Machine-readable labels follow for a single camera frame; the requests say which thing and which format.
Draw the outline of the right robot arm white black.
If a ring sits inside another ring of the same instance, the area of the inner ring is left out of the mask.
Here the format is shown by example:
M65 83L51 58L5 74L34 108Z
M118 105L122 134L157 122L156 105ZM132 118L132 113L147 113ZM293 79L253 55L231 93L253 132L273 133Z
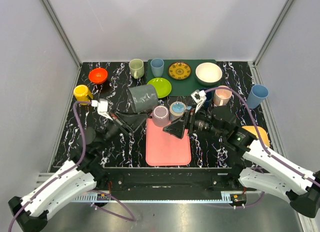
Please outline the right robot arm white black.
M212 113L194 108L186 110L163 131L179 139L185 132L220 137L228 151L267 171L260 173L236 164L227 177L230 189L260 190L283 199L305 217L316 217L320 208L320 173L305 169L268 148L258 136L237 125L236 117L227 108L218 106Z

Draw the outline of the navy blue mug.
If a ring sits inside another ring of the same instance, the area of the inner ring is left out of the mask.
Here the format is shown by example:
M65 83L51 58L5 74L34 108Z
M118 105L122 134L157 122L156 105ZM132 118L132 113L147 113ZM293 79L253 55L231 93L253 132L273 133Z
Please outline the navy blue mug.
M207 88L201 88L199 90L200 99L202 101L204 100L204 91L206 91L206 90L207 90ZM207 92L205 94L205 96L206 96L206 99L202 103L202 106L201 106L202 109L207 109L207 108L211 107L211 103L212 103L212 100L213 100L213 92L209 91L209 92Z

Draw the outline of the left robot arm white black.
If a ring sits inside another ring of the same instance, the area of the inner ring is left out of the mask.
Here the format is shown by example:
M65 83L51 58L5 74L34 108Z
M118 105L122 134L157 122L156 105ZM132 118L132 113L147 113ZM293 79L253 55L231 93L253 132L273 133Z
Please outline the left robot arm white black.
M100 164L102 150L113 136L133 134L148 115L112 112L108 114L109 124L103 134L92 127L83 128L78 114L75 118L81 134L80 149L38 188L24 197L14 196L8 202L13 220L24 232L42 231L56 212L78 196L108 187L108 173Z

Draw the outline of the pink mug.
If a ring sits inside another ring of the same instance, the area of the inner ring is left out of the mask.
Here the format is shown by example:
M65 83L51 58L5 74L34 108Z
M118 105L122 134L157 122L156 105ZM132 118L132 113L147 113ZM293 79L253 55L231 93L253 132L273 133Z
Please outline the pink mug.
M228 88L225 85L221 85L214 91L213 104L215 106L225 106L229 102L232 92Z

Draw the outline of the light green mug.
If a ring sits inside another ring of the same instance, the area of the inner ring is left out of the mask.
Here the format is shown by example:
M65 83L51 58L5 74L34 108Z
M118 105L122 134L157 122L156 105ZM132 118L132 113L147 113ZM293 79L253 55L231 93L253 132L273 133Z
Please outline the light green mug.
M130 74L134 79L139 79L144 76L144 62L141 59L132 59L129 62Z

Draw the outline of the grey mug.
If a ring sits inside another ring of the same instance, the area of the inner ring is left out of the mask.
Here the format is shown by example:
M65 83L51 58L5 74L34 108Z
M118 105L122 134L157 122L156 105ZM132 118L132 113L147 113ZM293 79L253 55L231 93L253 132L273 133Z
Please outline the grey mug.
M151 84L140 85L128 89L128 100L134 113L141 113L158 105L158 94Z

